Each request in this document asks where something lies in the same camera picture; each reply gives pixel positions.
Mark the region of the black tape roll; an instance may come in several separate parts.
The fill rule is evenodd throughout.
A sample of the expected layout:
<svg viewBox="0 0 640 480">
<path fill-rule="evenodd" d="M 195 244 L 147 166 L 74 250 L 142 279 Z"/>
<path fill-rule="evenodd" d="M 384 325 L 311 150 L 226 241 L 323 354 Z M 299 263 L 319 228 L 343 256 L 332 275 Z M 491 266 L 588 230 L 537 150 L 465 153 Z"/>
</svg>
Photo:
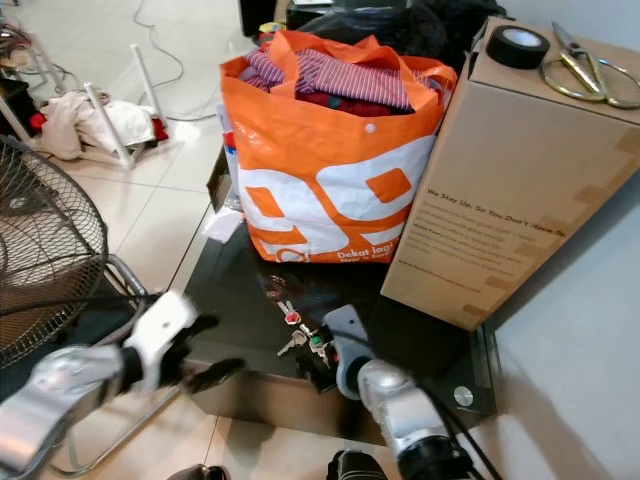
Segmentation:
<svg viewBox="0 0 640 480">
<path fill-rule="evenodd" d="M 548 38 L 518 26 L 495 27 L 485 46 L 490 59 L 518 70 L 538 69 L 549 50 Z"/>
</svg>

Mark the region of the white tube rack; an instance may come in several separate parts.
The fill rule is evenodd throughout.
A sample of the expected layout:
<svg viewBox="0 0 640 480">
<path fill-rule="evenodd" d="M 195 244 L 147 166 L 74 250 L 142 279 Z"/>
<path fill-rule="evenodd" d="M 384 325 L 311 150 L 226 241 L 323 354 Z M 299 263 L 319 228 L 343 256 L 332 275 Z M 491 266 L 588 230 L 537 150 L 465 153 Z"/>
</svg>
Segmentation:
<svg viewBox="0 0 640 480">
<path fill-rule="evenodd" d="M 116 133 L 115 131 L 111 131 L 111 136 L 113 136 L 113 140 L 116 142 L 115 147 L 101 148 L 88 146 L 86 148 L 86 152 L 79 156 L 78 159 L 65 161 L 73 163 L 73 161 L 88 160 L 93 161 L 93 163 L 113 165 L 116 166 L 116 168 L 120 169 L 132 169 L 134 168 L 134 166 L 136 166 L 137 161 L 140 160 L 142 154 L 145 154 L 147 150 L 160 146 L 160 143 L 169 140 L 169 134 L 168 132 L 166 132 L 166 128 L 168 128 L 168 120 L 166 120 L 165 118 L 165 111 L 163 110 L 163 108 L 161 108 L 155 86 L 154 84 L 152 84 L 151 74 L 150 72 L 148 72 L 148 68 L 145 65 L 145 60 L 143 60 L 140 46 L 132 44 L 131 54 L 134 61 L 132 72 L 136 74 L 138 82 L 140 82 L 140 91 L 134 93 L 111 93 L 108 90 L 104 90 L 104 88 L 97 87 L 95 83 L 84 82 L 81 84 L 81 86 L 70 88 L 70 90 L 68 90 L 67 92 L 77 90 L 86 92 L 87 95 L 90 96 L 92 105 L 95 106 L 95 109 L 97 111 L 99 111 L 99 114 L 102 116 L 102 118 L 106 118 L 104 104 L 109 100 L 132 102 L 132 104 L 151 108 L 152 113 L 154 113 L 156 140 L 147 143 L 141 143 L 141 145 L 136 146 L 124 146 L 124 143 L 122 140 L 120 140 L 118 133 Z M 38 146 L 40 146 L 41 127 L 38 128 Z"/>
</svg>

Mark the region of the white paper sheet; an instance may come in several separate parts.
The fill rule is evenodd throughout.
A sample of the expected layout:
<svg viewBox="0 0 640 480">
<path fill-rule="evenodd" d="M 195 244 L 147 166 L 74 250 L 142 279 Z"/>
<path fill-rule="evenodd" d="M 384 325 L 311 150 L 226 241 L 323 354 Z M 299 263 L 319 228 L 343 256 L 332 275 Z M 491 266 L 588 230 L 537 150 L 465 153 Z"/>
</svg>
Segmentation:
<svg viewBox="0 0 640 480">
<path fill-rule="evenodd" d="M 210 241 L 224 244 L 233 237 L 237 229 L 244 221 L 242 211 L 234 210 L 233 207 L 220 207 L 210 216 L 210 220 L 204 227 L 204 234 Z"/>
</svg>

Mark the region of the black right robot foot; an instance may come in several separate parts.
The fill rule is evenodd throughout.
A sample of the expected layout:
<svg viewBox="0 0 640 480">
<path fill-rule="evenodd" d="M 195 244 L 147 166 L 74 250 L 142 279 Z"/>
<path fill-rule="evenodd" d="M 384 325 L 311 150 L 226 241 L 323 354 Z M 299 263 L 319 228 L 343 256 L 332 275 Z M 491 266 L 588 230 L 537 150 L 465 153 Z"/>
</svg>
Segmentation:
<svg viewBox="0 0 640 480">
<path fill-rule="evenodd" d="M 379 462 L 362 451 L 338 451 L 326 467 L 325 480 L 389 480 Z"/>
</svg>

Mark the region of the black robot foot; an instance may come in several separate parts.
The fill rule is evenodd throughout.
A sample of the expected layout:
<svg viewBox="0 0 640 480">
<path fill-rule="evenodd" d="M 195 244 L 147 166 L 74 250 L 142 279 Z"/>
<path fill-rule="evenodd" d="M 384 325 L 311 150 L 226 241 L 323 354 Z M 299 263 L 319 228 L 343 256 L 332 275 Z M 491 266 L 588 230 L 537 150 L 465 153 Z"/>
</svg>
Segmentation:
<svg viewBox="0 0 640 480">
<path fill-rule="evenodd" d="M 362 451 L 338 451 L 326 467 L 325 480 L 389 480 L 379 462 Z"/>
<path fill-rule="evenodd" d="M 175 472 L 166 480 L 227 480 L 227 471 L 224 470 L 224 467 L 197 463 L 197 465 Z"/>
</svg>

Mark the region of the cream cloth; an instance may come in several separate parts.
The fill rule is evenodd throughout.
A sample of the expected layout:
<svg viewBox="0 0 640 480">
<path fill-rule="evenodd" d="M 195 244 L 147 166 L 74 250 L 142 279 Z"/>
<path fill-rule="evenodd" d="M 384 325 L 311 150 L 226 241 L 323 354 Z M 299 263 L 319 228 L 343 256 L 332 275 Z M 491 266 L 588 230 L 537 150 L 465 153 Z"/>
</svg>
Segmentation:
<svg viewBox="0 0 640 480">
<path fill-rule="evenodd" d="M 88 146 L 115 147 L 111 131 L 118 133 L 124 146 L 156 140 L 151 108 L 118 100 L 106 101 L 104 108 L 106 118 L 92 105 L 90 96 L 78 90 L 46 101 L 40 109 L 45 116 L 40 146 L 61 160 L 74 160 Z"/>
</svg>

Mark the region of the black glass table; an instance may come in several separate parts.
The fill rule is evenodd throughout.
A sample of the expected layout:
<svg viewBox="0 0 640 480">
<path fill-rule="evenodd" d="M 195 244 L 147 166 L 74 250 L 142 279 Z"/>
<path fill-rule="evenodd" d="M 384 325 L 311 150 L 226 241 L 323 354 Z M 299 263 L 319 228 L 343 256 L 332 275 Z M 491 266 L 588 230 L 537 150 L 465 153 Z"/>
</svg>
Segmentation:
<svg viewBox="0 0 640 480">
<path fill-rule="evenodd" d="M 291 301 L 310 321 L 333 308 L 355 307 L 376 355 L 410 370 L 466 425 L 492 416 L 492 338 L 381 296 L 385 274 L 383 264 L 265 261 L 244 228 L 225 242 L 196 234 L 172 288 L 218 325 L 192 339 L 191 360 L 246 362 L 219 387 L 195 394 L 197 406 L 229 419 L 381 443 L 378 425 L 361 404 L 335 387 L 316 388 L 296 356 L 282 355 L 291 328 L 280 305 Z"/>
</svg>

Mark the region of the black left robot foot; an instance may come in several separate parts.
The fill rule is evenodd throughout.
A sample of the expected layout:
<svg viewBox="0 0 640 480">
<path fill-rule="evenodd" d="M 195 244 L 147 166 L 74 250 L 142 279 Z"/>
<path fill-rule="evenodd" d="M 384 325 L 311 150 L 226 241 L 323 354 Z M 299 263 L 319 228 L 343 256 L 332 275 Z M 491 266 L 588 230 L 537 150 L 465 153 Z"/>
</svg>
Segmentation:
<svg viewBox="0 0 640 480">
<path fill-rule="evenodd" d="M 224 467 L 197 463 L 197 465 L 175 472 L 166 480 L 227 480 L 227 471 L 224 470 Z"/>
</svg>

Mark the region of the dark red cloth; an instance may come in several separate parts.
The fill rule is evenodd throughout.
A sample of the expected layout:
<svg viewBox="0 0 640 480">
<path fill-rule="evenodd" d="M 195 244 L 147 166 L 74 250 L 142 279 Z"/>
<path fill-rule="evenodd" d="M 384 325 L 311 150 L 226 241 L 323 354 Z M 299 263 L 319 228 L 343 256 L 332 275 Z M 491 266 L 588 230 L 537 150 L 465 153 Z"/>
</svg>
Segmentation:
<svg viewBox="0 0 640 480">
<path fill-rule="evenodd" d="M 364 118 L 375 118 L 375 116 L 402 116 L 413 113 L 413 110 L 393 108 L 393 106 L 379 104 L 379 102 L 348 99 L 348 97 L 334 95 L 334 93 L 298 92 L 294 97 L 300 101 L 311 102 L 311 104 L 319 105 L 321 108 L 342 111 L 342 113 L 348 113 L 356 116 L 364 116 Z"/>
</svg>

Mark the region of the purple striped cloth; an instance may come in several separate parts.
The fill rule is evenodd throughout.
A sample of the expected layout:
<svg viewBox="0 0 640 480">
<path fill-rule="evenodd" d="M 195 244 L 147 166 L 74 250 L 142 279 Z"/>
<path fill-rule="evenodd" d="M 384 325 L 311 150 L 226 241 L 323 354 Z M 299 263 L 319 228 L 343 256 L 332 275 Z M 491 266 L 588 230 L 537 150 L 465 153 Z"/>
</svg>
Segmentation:
<svg viewBox="0 0 640 480">
<path fill-rule="evenodd" d="M 239 81 L 268 91 L 284 82 L 284 72 L 270 60 L 265 51 L 251 52 L 248 67 Z M 300 78 L 298 93 L 329 93 L 343 99 L 375 102 L 399 110 L 410 110 L 410 97 L 398 70 L 361 67 L 343 63 L 325 52 L 307 49 L 297 54 Z"/>
</svg>

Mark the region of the bunch of keys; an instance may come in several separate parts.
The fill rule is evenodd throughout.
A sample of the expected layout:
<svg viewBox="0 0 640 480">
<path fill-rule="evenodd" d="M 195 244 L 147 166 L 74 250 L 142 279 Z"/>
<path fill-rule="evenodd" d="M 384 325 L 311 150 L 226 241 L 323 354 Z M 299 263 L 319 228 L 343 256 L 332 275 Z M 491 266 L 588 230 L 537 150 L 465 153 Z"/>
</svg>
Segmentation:
<svg viewBox="0 0 640 480">
<path fill-rule="evenodd" d="M 285 325 L 291 326 L 292 333 L 288 343 L 276 352 L 276 357 L 285 357 L 289 353 L 301 355 L 303 352 L 314 356 L 325 369 L 337 366 L 337 351 L 333 347 L 333 334 L 324 323 L 307 320 L 291 301 L 276 301 L 276 306 L 284 314 Z"/>
</svg>

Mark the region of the small open carton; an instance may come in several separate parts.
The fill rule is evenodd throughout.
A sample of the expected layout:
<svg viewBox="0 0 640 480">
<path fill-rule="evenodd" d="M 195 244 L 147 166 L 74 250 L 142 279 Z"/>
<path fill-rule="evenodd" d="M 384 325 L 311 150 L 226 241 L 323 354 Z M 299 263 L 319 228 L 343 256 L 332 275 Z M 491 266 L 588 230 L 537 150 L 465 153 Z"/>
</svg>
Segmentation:
<svg viewBox="0 0 640 480">
<path fill-rule="evenodd" d="M 206 187 L 215 211 L 241 210 L 236 187 L 236 159 L 234 159 L 233 148 L 228 148 L 225 145 L 220 148 L 218 160 L 215 161 Z"/>
</svg>

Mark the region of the orange and white shopping bag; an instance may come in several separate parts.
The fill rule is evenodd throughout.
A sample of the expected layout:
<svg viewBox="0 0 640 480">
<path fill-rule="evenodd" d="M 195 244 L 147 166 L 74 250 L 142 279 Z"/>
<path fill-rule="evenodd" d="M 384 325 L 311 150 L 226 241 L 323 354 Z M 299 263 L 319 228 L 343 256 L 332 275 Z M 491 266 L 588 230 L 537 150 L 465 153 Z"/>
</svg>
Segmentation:
<svg viewBox="0 0 640 480">
<path fill-rule="evenodd" d="M 343 63 L 398 70 L 413 113 L 364 118 L 297 100 L 297 54 L 307 49 Z M 283 83 L 264 91 L 239 81 L 250 52 L 221 65 L 237 192 L 253 246 L 275 262 L 389 262 L 456 87 L 456 70 L 399 55 L 374 37 L 348 45 L 283 29 L 255 51 L 265 51 L 283 70 Z"/>
</svg>

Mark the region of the tall brown cardboard box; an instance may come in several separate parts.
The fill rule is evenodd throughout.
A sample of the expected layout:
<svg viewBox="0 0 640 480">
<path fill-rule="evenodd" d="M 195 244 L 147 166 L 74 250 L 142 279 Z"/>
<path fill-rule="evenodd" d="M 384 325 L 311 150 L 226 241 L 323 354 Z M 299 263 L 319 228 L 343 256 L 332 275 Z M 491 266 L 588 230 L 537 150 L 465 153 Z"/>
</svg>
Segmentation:
<svg viewBox="0 0 640 480">
<path fill-rule="evenodd" d="M 500 64 L 486 46 L 511 20 L 477 33 L 445 111 L 381 294 L 466 330 L 492 316 L 618 189 L 640 172 L 640 109 L 564 95 L 573 84 L 548 28 L 545 70 Z M 640 102 L 640 50 L 582 36 L 622 99 Z"/>
</svg>

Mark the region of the metal scissors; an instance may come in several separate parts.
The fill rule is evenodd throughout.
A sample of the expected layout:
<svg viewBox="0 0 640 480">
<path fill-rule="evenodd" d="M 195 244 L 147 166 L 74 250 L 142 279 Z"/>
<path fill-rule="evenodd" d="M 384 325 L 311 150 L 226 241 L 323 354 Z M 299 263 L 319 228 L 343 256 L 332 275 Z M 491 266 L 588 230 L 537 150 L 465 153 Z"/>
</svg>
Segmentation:
<svg viewBox="0 0 640 480">
<path fill-rule="evenodd" d="M 559 24 L 552 23 L 552 28 L 559 50 L 552 59 L 545 61 L 538 68 L 540 77 L 547 86 L 563 96 L 571 97 L 571 99 L 599 102 L 599 104 L 621 110 L 640 110 L 640 97 L 626 99 L 626 97 L 620 96 L 620 92 L 611 87 L 609 76 L 604 73 L 604 69 L 614 70 L 618 76 L 634 83 L 637 90 L 640 90 L 640 78 L 621 65 L 599 58 L 598 55 L 586 50 L 575 37 Z M 570 76 L 579 82 L 582 90 L 573 90 L 570 86 L 559 82 L 556 70 L 566 70 L 570 73 Z"/>
</svg>

